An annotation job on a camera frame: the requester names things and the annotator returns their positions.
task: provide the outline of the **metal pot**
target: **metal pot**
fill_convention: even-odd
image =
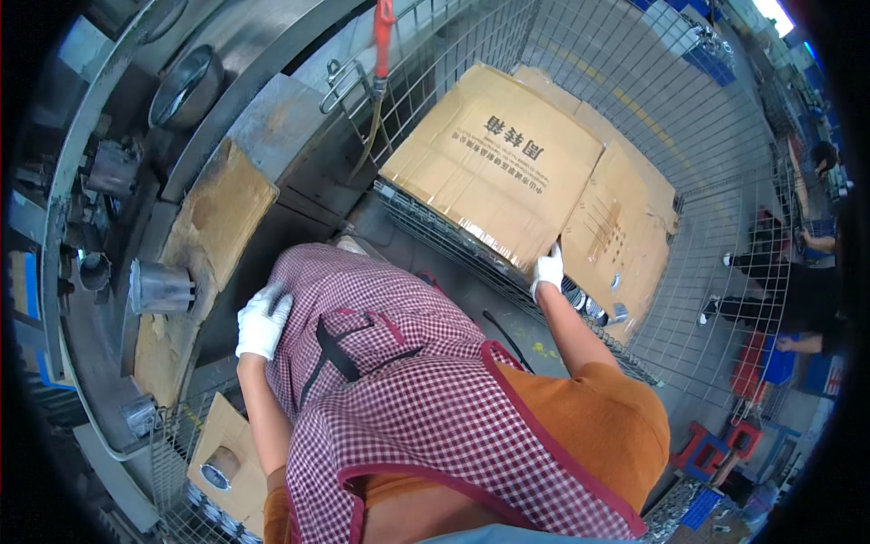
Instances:
[[[148,124],[179,131],[199,123],[218,100],[224,65],[210,45],[200,45],[166,75],[151,100]]]

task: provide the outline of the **white sneaker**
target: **white sneaker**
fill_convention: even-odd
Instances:
[[[706,325],[714,315],[719,313],[719,303],[721,301],[722,297],[719,295],[710,295],[710,300],[707,302],[706,306],[704,306],[704,309],[701,310],[700,316],[698,316],[698,325]]]

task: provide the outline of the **white glove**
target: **white glove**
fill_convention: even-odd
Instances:
[[[268,285],[238,311],[236,357],[242,353],[255,353],[268,360],[275,359],[275,348],[278,347],[281,332],[293,307],[293,295],[287,293],[278,301],[275,311],[270,313],[282,289],[284,282],[281,281]]]
[[[562,292],[562,278],[565,276],[565,265],[562,263],[562,249],[559,247],[559,242],[553,242],[550,248],[550,257],[538,257],[538,262],[535,263],[534,280],[532,282],[532,300],[538,304],[538,283],[546,281],[552,283]]]

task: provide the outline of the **wire mesh cage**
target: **wire mesh cage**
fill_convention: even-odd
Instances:
[[[223,512],[187,478],[194,450],[216,394],[241,404],[236,379],[194,394],[160,413],[151,432],[154,503],[164,536],[175,542],[258,544],[260,539]]]
[[[723,63],[685,39],[691,25],[675,11],[643,11],[625,0],[426,0],[396,3],[396,12],[371,159],[383,165],[475,62],[507,73],[520,64],[543,69],[619,129],[678,194],[679,230],[652,308],[628,346],[608,342],[620,364],[647,383],[725,409],[742,400],[738,417],[761,410],[772,350],[762,346],[755,359],[744,352],[754,332],[768,338],[780,329],[793,225],[801,221],[794,186],[805,166],[782,137],[791,129],[772,131],[752,76],[735,77],[751,70],[739,52],[740,62]],[[333,61],[325,99],[340,105],[364,141],[371,64],[365,49]],[[471,234],[387,180],[377,188],[397,225],[537,314],[527,280]],[[599,334],[606,338],[606,327]],[[752,380],[741,382],[744,374]]]

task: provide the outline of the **red checkered apron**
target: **red checkered apron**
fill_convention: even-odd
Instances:
[[[328,245],[285,252],[270,281],[295,301],[268,378],[294,422],[294,541],[359,542],[358,476],[455,489],[512,524],[628,539],[646,528],[534,419],[496,364],[522,367],[447,297]]]

